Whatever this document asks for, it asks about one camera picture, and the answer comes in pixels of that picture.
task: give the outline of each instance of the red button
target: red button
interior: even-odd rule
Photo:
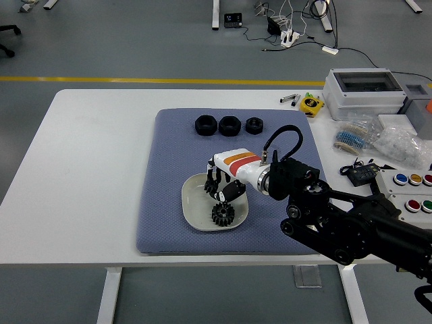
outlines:
[[[427,174],[423,177],[423,183],[426,186],[432,186],[432,175],[431,174]]]
[[[408,211],[410,211],[411,213],[416,213],[420,211],[421,206],[419,202],[411,199],[405,202],[405,208],[408,209]]]

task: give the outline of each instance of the plastic box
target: plastic box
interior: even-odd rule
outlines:
[[[331,69],[323,96],[334,120],[351,113],[396,114],[406,93],[388,69]]]

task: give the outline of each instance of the white table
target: white table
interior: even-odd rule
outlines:
[[[55,96],[0,206],[0,266],[108,267],[99,323],[112,321],[122,267],[334,264],[322,255],[149,256],[135,247],[142,183],[157,112],[175,107],[291,109],[305,90],[63,90]],[[311,91],[321,95],[321,91]],[[353,156],[331,149],[326,108],[310,119],[325,175],[337,190],[367,195],[338,175]],[[359,263],[382,263],[370,256]],[[355,323],[367,320],[352,267],[340,267]]]

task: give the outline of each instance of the hex nut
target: hex nut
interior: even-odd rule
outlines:
[[[257,135],[263,132],[263,120],[257,117],[252,117],[246,120],[246,131],[249,134]]]
[[[195,130],[201,136],[212,136],[217,130],[217,121],[213,116],[201,115],[195,121]]]
[[[237,136],[242,128],[242,123],[235,116],[225,116],[219,122],[219,131],[224,136]]]

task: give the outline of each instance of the plastic bag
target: plastic bag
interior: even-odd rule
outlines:
[[[404,167],[428,170],[431,166],[432,150],[429,145],[406,130],[385,128],[373,146]]]

